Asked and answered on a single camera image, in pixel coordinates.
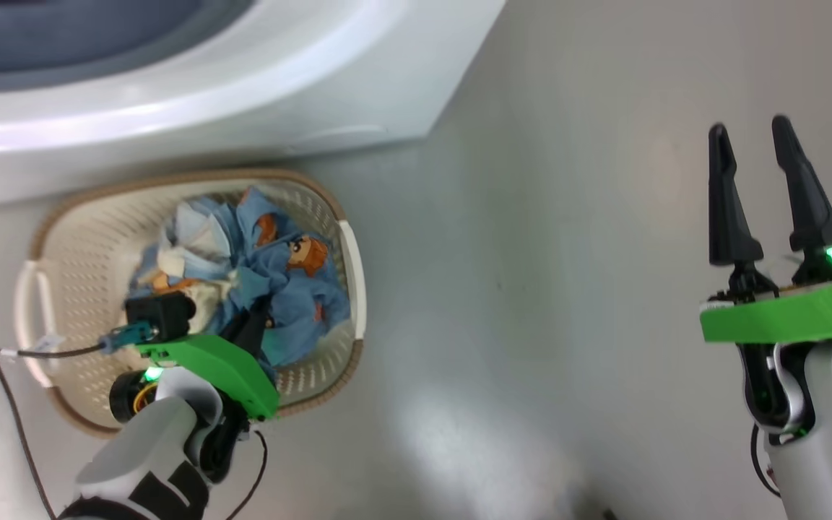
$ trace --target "washing machine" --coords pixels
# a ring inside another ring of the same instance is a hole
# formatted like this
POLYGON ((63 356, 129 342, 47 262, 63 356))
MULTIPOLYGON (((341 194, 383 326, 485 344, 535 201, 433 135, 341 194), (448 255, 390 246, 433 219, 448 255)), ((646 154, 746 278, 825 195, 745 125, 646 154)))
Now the washing machine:
POLYGON ((0 203, 425 136, 505 0, 0 0, 0 203))

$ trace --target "white plastic basket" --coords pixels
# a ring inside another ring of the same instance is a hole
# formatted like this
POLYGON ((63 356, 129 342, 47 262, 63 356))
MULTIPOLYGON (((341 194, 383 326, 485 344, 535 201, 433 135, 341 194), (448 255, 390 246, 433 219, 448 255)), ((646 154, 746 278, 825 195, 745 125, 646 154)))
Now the white plastic basket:
MULTIPOLYGON (((143 247, 156 240, 159 226, 179 202, 199 195, 237 202, 245 188, 256 186, 304 230, 331 244, 339 281, 349 293, 351 319, 320 339, 299 363, 278 371, 278 415, 296 414, 323 404, 353 375, 363 351, 367 306, 361 257, 355 234, 336 200, 300 174, 275 169, 201 172, 102 188, 72 197, 38 230, 30 260, 14 290, 14 329, 21 349, 37 338, 66 338, 58 351, 94 345, 118 326, 126 287, 143 247), (34 316, 34 287, 40 320, 34 316), (43 322, 43 331, 34 326, 43 322)), ((118 374, 142 368, 130 350, 56 361, 25 358, 57 411, 75 427, 111 437, 119 424, 107 404, 118 374)))

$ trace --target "connector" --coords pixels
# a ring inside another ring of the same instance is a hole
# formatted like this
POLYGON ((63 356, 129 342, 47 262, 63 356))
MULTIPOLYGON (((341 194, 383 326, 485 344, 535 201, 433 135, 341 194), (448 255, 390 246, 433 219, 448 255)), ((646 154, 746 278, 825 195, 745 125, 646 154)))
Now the connector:
POLYGON ((156 330, 150 326, 149 322, 138 321, 125 326, 119 326, 117 329, 112 329, 107 334, 98 339, 102 345, 102 353, 105 355, 112 355, 118 352, 119 349, 128 345, 140 345, 146 343, 156 337, 156 330))

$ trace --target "blue cloth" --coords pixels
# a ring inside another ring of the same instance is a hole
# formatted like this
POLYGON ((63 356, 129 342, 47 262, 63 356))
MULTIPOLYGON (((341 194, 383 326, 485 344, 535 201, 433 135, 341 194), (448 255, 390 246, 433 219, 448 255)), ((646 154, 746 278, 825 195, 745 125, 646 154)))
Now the blue cloth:
POLYGON ((301 230, 257 188, 249 188, 235 207, 201 197, 179 204, 158 243, 143 250, 128 297, 152 294, 153 286, 144 278, 161 269, 160 251, 172 251, 184 264, 185 276, 168 276, 169 285, 184 279, 225 280, 235 270, 233 287, 201 333, 221 332, 256 299, 271 296, 260 359, 270 371, 269 363, 276 368, 300 361, 313 352, 317 339, 349 319, 349 298, 327 244, 301 230))

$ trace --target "cable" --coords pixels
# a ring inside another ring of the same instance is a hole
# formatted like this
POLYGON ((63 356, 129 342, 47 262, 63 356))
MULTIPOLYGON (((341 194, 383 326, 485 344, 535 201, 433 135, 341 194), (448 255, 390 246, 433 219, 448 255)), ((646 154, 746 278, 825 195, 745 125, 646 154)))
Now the cable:
POLYGON ((776 497, 782 498, 782 493, 779 493, 776 488, 772 487, 772 484, 769 484, 766 474, 763 473, 763 468, 760 467, 760 457, 757 452, 759 449, 759 438, 760 427, 756 424, 756 422, 754 422, 753 433, 750 434, 750 458, 753 460, 753 470, 756 471, 756 477, 759 477, 760 482, 763 483, 763 486, 766 486, 769 493, 776 495, 776 497))
POLYGON ((252 483, 252 487, 250 487, 250 490, 248 490, 248 494, 246 495, 246 497, 243 499, 243 501, 241 501, 240 505, 233 510, 233 513, 231 513, 226 520, 233 520, 235 517, 237 517, 237 514, 240 514, 242 508, 246 507, 246 504, 252 498, 252 495, 255 494, 255 490, 257 490, 257 488, 259 487, 259 483, 261 482, 261 476, 265 475, 265 467, 267 467, 268 465, 268 443, 265 442, 265 437, 263 437, 261 435, 261 432, 259 432, 258 430, 255 431, 255 435, 257 435, 259 441, 261 441, 261 448, 263 449, 263 453, 261 454, 261 467, 259 468, 259 474, 257 477, 255 477, 255 482, 252 483))
POLYGON ((27 467, 30 468, 30 477, 34 479, 34 486, 37 487, 37 494, 40 495, 40 502, 44 509, 47 510, 47 516, 50 520, 56 520, 56 514, 53 513, 53 508, 50 507, 50 501, 47 499, 47 493, 43 490, 43 482, 40 481, 40 475, 37 473, 37 465, 34 464, 34 457, 30 456, 30 447, 27 446, 27 437, 24 434, 24 425, 21 424, 21 415, 17 412, 17 404, 14 402, 14 394, 9 387, 9 382, 6 381, 6 374, 2 371, 0 363, 0 382, 2 389, 6 391, 6 398, 9 400, 9 407, 14 418, 14 427, 17 428, 17 438, 21 441, 21 450, 24 451, 24 458, 27 460, 27 467))
MULTIPOLYGON (((68 351, 68 352, 55 352, 56 355, 42 355, 43 352, 27 352, 27 351, 18 351, 21 353, 33 353, 34 355, 25 356, 26 358, 72 358, 75 355, 86 355, 87 353, 92 353, 97 350, 101 349, 101 346, 97 347, 89 347, 86 349, 79 349, 77 351, 68 351)), ((7 355, 13 355, 14 351, 9 351, 7 355)), ((43 504, 45 510, 47 510, 47 516, 50 517, 50 520, 58 520, 56 514, 53 512, 53 507, 50 507, 50 499, 47 498, 47 492, 43 489, 43 482, 40 481, 40 474, 37 471, 37 464, 34 464, 34 457, 30 454, 30 447, 27 444, 27 436, 24 432, 24 425, 21 422, 21 415, 19 411, 17 411, 17 403, 14 401, 14 393, 11 391, 11 387, 9 387, 9 381, 6 379, 6 374, 4 374, 2 370, 2 363, 0 363, 0 383, 2 384, 2 389, 6 392, 6 399, 9 401, 9 408, 12 412, 12 418, 14 418, 14 427, 17 429, 17 438, 21 442, 21 450, 24 451, 24 458, 27 461, 27 469, 30 470, 30 477, 34 480, 34 487, 37 488, 37 494, 40 497, 40 503, 43 504)), ((261 447, 263 447, 263 455, 261 455, 261 468, 259 468, 258 477, 255 477, 255 482, 252 483, 252 487, 248 491, 246 497, 241 501, 240 505, 233 510, 233 513, 229 514, 227 520, 233 520, 237 514, 240 514, 240 511, 244 507, 248 501, 252 498, 252 495, 255 494, 255 490, 259 487, 259 483, 261 482, 261 476, 265 474, 265 467, 268 465, 268 443, 265 442, 265 437, 259 432, 256 431, 255 435, 261 441, 261 447)))
POLYGON ((19 358, 35 358, 35 359, 63 359, 75 358, 77 355, 86 355, 87 353, 98 352, 102 349, 102 345, 93 345, 84 349, 66 352, 33 352, 33 351, 4 351, 0 349, 0 353, 6 356, 19 356, 19 358))

